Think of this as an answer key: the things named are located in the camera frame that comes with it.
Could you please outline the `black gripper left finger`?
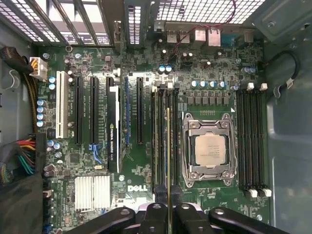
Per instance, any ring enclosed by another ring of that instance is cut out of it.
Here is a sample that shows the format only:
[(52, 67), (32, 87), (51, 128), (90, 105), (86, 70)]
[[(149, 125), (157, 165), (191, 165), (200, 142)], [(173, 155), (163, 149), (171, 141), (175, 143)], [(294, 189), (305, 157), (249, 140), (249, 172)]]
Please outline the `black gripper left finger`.
[(155, 202), (139, 206), (139, 211), (118, 207), (82, 225), (83, 234), (165, 234), (168, 226), (168, 190), (154, 188)]

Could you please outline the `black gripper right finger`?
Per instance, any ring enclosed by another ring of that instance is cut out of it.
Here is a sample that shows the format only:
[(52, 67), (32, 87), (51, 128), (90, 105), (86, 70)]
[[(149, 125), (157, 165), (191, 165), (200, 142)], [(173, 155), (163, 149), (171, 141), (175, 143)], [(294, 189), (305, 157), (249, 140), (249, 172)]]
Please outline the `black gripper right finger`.
[(283, 234), (270, 225), (268, 198), (251, 198), (236, 188), (171, 188), (175, 234)]

